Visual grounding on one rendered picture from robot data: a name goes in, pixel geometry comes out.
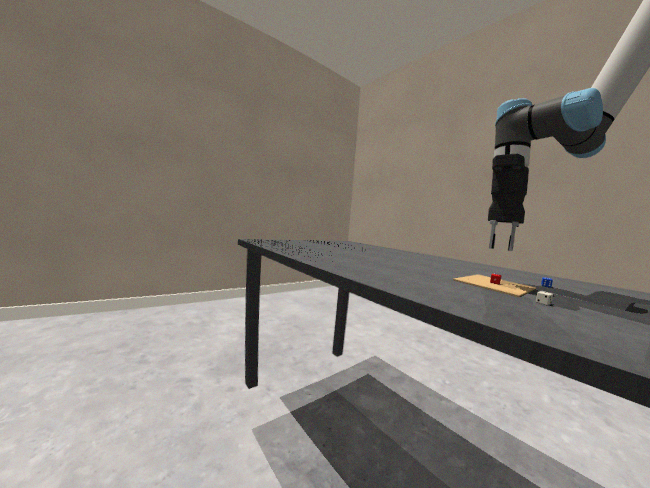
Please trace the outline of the white die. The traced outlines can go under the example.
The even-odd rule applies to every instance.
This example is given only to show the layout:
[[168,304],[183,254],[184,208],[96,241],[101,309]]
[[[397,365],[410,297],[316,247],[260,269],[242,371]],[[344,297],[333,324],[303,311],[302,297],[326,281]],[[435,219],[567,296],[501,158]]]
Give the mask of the white die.
[[553,294],[539,291],[537,292],[536,302],[544,305],[550,305],[552,303]]

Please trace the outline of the tan square mat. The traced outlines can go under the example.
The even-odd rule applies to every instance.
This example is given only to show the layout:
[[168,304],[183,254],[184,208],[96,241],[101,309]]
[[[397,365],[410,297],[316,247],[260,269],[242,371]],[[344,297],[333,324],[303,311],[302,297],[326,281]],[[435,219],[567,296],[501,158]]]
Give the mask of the tan square mat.
[[536,289],[536,287],[531,287],[531,286],[522,285],[518,283],[504,281],[504,280],[501,280],[499,285],[493,284],[490,283],[490,279],[491,277],[486,277],[482,275],[473,275],[473,276],[454,278],[453,280],[461,283],[489,289],[492,291],[516,296],[516,297],[521,297]]

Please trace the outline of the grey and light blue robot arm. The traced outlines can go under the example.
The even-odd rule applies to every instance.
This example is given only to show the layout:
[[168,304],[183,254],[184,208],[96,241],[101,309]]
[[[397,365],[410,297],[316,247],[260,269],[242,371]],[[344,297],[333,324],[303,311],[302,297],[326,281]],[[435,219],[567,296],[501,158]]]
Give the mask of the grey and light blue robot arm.
[[591,88],[535,105],[523,98],[500,105],[495,149],[554,136],[576,158],[594,156],[649,67],[650,0],[643,0]]

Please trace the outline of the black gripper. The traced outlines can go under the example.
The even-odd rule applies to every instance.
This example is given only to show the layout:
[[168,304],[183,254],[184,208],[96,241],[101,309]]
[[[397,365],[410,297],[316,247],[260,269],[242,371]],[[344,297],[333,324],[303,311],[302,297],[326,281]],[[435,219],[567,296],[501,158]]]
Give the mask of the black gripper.
[[530,147],[525,145],[506,143],[494,151],[491,189],[493,202],[488,212],[488,221],[492,224],[489,242],[491,249],[494,248],[496,225],[504,222],[512,223],[508,251],[513,251],[516,227],[524,223],[523,201],[527,195],[529,161]]

